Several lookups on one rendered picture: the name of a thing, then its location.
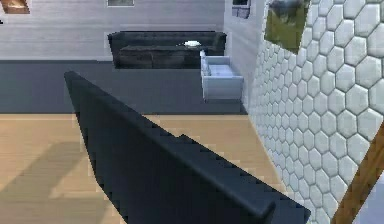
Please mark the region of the green framed picture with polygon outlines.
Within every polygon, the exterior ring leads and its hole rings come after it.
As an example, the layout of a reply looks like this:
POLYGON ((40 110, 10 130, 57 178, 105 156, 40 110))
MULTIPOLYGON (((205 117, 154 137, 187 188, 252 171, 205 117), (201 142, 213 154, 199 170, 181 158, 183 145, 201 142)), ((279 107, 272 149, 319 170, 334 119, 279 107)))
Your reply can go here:
POLYGON ((297 54, 311 0, 271 0, 264 39, 297 54))

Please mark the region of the brown framed picture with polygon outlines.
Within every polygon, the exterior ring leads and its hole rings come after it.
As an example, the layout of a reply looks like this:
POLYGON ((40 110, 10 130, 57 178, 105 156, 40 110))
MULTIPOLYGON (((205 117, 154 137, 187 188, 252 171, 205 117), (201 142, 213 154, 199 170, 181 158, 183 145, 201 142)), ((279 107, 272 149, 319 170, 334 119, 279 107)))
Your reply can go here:
POLYGON ((26 0, 0 0, 6 14, 29 14, 30 10, 26 0))

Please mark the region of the grey framed picture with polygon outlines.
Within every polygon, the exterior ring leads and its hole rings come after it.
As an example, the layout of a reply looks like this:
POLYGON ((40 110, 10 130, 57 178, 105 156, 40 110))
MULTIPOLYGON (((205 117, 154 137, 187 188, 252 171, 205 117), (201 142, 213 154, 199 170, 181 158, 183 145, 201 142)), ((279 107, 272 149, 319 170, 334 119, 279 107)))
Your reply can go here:
POLYGON ((107 0, 108 7, 133 7, 135 0, 107 0))

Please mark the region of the dark framed picture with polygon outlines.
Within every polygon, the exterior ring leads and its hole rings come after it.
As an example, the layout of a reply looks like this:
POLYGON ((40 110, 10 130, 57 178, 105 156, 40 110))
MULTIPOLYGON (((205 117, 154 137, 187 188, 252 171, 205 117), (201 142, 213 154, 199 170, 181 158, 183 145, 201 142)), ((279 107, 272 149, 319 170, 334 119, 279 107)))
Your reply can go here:
POLYGON ((247 19, 250 15, 251 0, 232 0, 232 15, 247 19))

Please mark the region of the brown wooden door frame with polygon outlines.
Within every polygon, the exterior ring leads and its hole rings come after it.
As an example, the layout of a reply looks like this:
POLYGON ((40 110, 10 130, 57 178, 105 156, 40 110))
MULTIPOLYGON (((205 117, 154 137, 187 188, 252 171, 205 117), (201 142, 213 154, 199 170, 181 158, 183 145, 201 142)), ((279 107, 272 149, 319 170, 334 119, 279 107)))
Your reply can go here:
POLYGON ((384 122, 370 143, 363 161, 348 186, 331 224, 352 224, 384 171, 384 122))

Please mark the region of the dark grey sofa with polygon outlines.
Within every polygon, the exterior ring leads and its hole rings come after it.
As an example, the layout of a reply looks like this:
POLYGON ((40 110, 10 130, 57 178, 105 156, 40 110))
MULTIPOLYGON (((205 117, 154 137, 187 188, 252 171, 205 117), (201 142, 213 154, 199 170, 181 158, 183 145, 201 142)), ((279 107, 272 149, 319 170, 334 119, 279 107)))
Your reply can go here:
POLYGON ((112 56, 126 46, 184 46, 199 41, 209 56, 223 56, 227 35, 216 31, 119 31, 108 35, 112 56))

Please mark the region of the black television set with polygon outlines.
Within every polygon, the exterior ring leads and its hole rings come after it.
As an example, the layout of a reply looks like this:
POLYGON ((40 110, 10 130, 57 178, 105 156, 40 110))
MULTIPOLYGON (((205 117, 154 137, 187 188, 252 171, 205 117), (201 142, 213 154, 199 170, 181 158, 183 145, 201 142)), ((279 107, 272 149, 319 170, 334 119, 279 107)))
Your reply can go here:
POLYGON ((64 78, 95 179, 126 224, 307 224, 308 208, 227 159, 64 78))

